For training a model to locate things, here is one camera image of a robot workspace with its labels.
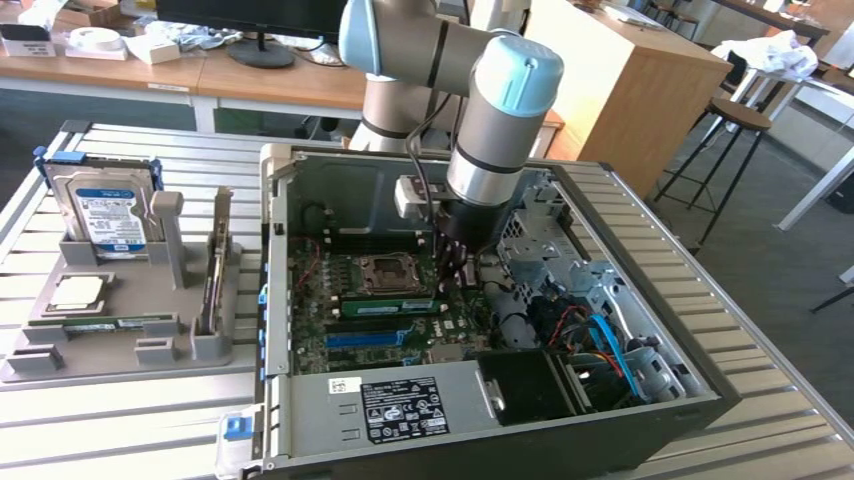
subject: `warning label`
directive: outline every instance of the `warning label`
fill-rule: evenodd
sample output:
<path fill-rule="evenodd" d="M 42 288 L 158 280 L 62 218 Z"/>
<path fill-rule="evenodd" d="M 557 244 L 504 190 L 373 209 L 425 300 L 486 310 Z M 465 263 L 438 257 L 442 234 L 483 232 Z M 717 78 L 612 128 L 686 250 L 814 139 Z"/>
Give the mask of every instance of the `warning label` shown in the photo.
<path fill-rule="evenodd" d="M 362 403 L 373 443 L 451 432 L 434 377 L 363 383 Z"/>

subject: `gray carpet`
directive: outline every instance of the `gray carpet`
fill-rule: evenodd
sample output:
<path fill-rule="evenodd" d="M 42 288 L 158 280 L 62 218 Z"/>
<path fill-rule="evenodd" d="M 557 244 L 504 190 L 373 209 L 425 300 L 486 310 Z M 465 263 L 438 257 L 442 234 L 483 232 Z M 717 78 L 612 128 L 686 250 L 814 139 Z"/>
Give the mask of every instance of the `gray carpet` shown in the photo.
<path fill-rule="evenodd" d="M 32 149 L 47 145 L 66 119 L 193 129 L 190 108 L 123 100 L 94 99 L 0 90 L 0 205 L 31 168 Z M 226 131 L 262 131 L 290 136 L 299 117 L 233 112 Z M 690 135 L 674 166 L 700 142 Z M 694 175 L 710 168 L 724 137 L 693 165 Z M 722 167 L 713 190 L 721 198 L 729 178 L 749 148 L 742 138 Z M 840 302 L 813 316 L 808 307 L 842 289 L 837 275 L 854 264 L 852 238 L 854 216 L 837 213 L 824 203 L 786 234 L 772 224 L 780 221 L 816 183 L 809 170 L 788 153 L 766 142 L 754 157 L 730 205 L 698 259 L 736 298 L 772 341 L 825 395 L 849 423 L 854 422 L 854 346 L 852 301 Z M 673 192 L 688 194 L 678 184 Z M 690 243 L 702 233 L 709 214 L 688 211 L 670 200 L 656 204 L 666 223 Z"/>
<path fill-rule="evenodd" d="M 678 168 L 701 141 L 706 120 L 670 165 Z M 730 134 L 701 153 L 686 174 L 705 178 L 730 141 Z M 744 134 L 716 174 L 712 191 L 724 198 L 754 137 Z M 664 186 L 670 178 L 660 179 Z M 773 141 L 765 141 L 738 184 L 718 224 L 697 256 L 770 340 L 834 406 L 854 422 L 854 297 L 813 315 L 808 308 L 837 292 L 838 275 L 854 264 L 854 216 L 821 202 L 794 228 L 773 227 L 816 185 L 812 170 Z M 697 186 L 677 181 L 669 194 L 692 198 Z M 664 198 L 652 203 L 686 245 L 701 237 L 712 214 Z M 704 195 L 700 204 L 709 206 Z"/>

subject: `wooden cabinet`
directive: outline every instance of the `wooden cabinet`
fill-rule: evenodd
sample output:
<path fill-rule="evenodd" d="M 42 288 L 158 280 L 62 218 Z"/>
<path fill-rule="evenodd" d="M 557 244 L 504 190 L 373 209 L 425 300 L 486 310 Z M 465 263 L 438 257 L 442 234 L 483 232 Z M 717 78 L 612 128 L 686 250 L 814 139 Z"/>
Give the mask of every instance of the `wooden cabinet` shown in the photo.
<path fill-rule="evenodd" d="M 565 63 L 553 107 L 565 127 L 548 157 L 610 163 L 646 195 L 732 65 L 669 30 L 565 0 L 536 0 L 526 37 Z"/>

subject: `bar stool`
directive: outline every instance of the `bar stool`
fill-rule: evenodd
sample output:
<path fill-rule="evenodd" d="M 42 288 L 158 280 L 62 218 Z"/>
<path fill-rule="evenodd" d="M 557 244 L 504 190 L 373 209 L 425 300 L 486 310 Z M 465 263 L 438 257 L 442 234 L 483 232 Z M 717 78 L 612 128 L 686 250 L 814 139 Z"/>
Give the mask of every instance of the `bar stool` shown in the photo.
<path fill-rule="evenodd" d="M 682 27 L 684 23 L 688 23 L 689 25 L 694 26 L 694 28 L 692 29 L 692 36 L 690 37 L 685 37 L 690 41 L 694 41 L 694 35 L 697 35 L 697 27 L 700 26 L 700 20 L 697 18 L 694 18 L 693 16 L 686 15 L 685 13 L 680 13 L 680 12 L 676 13 L 676 20 L 680 21 L 680 23 L 677 23 L 676 26 L 674 26 L 673 20 L 674 19 L 670 20 L 670 25 L 668 26 L 668 28 L 670 28 L 670 30 L 673 30 L 677 33 L 680 33 L 680 27 Z"/>
<path fill-rule="evenodd" d="M 665 21 L 662 22 L 662 25 L 670 28 L 670 24 L 673 23 L 674 15 L 677 12 L 676 9 L 654 1 L 650 2 L 650 5 L 646 7 L 646 12 L 649 12 L 650 10 L 653 10 L 654 13 L 653 20 L 656 20 L 657 22 L 661 14 L 665 14 Z"/>
<path fill-rule="evenodd" d="M 724 208 L 726 207 L 726 204 L 730 201 L 730 197 L 733 196 L 733 191 L 736 190 L 736 186 L 738 185 L 738 181 L 742 178 L 742 174 L 745 173 L 745 169 L 748 168 L 748 164 L 750 163 L 750 159 L 753 158 L 753 154 L 756 153 L 757 147 L 760 146 L 760 142 L 762 141 L 762 138 L 765 137 L 765 132 L 768 132 L 769 129 L 772 128 L 772 120 L 769 119 L 769 117 L 762 115 L 756 110 L 752 110 L 746 106 L 740 105 L 736 102 L 730 102 L 729 100 L 725 100 L 722 98 L 713 98 L 712 99 L 712 101 L 709 102 L 709 105 L 706 106 L 706 111 L 704 112 L 701 117 L 697 119 L 697 122 L 694 123 L 694 127 L 697 127 L 700 122 L 704 120 L 706 115 L 709 115 L 710 113 L 713 115 L 720 116 L 725 121 L 720 122 L 720 124 L 716 127 L 716 129 L 706 135 L 706 137 L 704 138 L 702 142 L 700 142 L 700 146 L 697 147 L 697 149 L 692 153 L 692 156 L 685 161 L 685 163 L 680 167 L 680 169 L 676 172 L 673 172 L 670 170 L 665 171 L 666 173 L 670 173 L 673 175 L 673 177 L 668 181 L 668 184 L 665 185 L 665 188 L 662 188 L 661 192 L 658 192 L 658 195 L 656 195 L 656 199 L 654 199 L 654 201 L 658 202 L 658 200 L 662 197 L 668 197 L 672 200 L 676 200 L 676 201 L 678 201 L 681 203 L 685 203 L 689 206 L 688 207 L 689 210 L 692 209 L 692 207 L 697 206 L 698 209 L 701 209 L 701 210 L 704 210 L 704 211 L 706 211 L 706 212 L 713 214 L 712 222 L 709 222 L 709 226 L 706 227 L 706 231 L 704 232 L 704 236 L 700 239 L 700 241 L 697 242 L 700 245 L 704 244 L 704 242 L 706 241 L 706 238 L 709 237 L 709 234 L 712 233 L 712 229 L 714 228 L 716 223 L 718 222 L 718 218 L 721 217 L 721 213 L 724 212 Z M 709 143 L 709 140 L 714 137 L 716 133 L 718 133 L 721 128 L 724 128 L 724 125 L 726 125 L 728 121 L 733 122 L 736 125 L 738 125 L 738 128 L 736 130 L 736 133 L 733 134 L 733 139 L 730 140 L 730 143 L 728 144 L 726 148 L 724 149 L 724 153 L 721 154 L 721 157 L 718 157 L 718 161 L 716 162 L 714 166 L 712 167 L 712 171 L 706 175 L 706 179 L 701 181 L 701 180 L 697 180 L 696 178 L 685 176 L 684 173 L 685 173 L 686 168 L 689 167 L 689 165 L 692 164 L 692 162 L 697 158 L 697 155 L 700 155 L 700 152 L 706 147 L 706 144 Z M 700 198 L 701 193 L 704 192 L 704 190 L 706 191 L 706 193 L 709 194 L 709 197 L 712 199 L 712 192 L 709 192 L 709 182 L 712 181 L 712 178 L 714 177 L 716 172 L 718 171 L 718 168 L 721 167 L 721 164 L 724 163 L 724 159 L 726 158 L 726 155 L 730 153 L 730 149 L 733 148 L 733 145 L 736 145 L 736 141 L 738 140 L 738 137 L 741 136 L 741 134 L 742 134 L 742 132 L 745 130 L 749 131 L 749 132 L 756 132 L 757 139 L 754 140 L 753 145 L 750 146 L 750 151 L 748 152 L 748 156 L 745 157 L 745 160 L 742 161 L 742 165 L 738 168 L 738 172 L 736 173 L 736 177 L 733 177 L 733 182 L 730 183 L 730 187 L 728 188 L 726 193 L 724 194 L 724 199 L 721 200 L 721 204 L 716 207 L 714 200 L 713 200 L 712 209 L 704 208 L 700 205 L 696 205 L 697 199 Z M 697 193 L 694 194 L 694 198 L 692 198 L 690 202 L 682 200 L 681 198 L 677 198 L 677 197 L 673 197 L 673 196 L 668 195 L 668 190 L 670 189 L 670 187 L 673 186 L 674 182 L 680 178 L 685 178 L 690 182 L 694 182 L 694 183 L 700 184 L 700 188 L 697 189 Z"/>

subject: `aluminum profile table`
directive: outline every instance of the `aluminum profile table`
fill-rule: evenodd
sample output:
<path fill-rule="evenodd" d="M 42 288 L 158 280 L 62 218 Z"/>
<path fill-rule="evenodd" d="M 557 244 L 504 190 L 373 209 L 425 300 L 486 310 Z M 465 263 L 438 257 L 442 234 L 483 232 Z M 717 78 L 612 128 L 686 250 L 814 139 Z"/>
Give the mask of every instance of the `aluminum profile table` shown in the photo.
<path fill-rule="evenodd" d="M 235 189 L 231 230 L 247 253 L 235 360 L 218 368 L 0 384 L 0 478 L 213 478 L 219 416 L 253 402 L 261 273 L 258 152 L 283 141 L 114 125 L 51 148 L 158 155 L 186 197 L 187 240 L 211 228 L 217 186 Z M 574 163 L 572 177 L 745 397 L 696 435 L 612 478 L 854 478 L 854 435 L 616 174 Z M 59 258 L 64 224 L 32 173 L 0 218 L 0 352 L 7 352 Z M 592 255 L 600 246 L 578 232 Z"/>

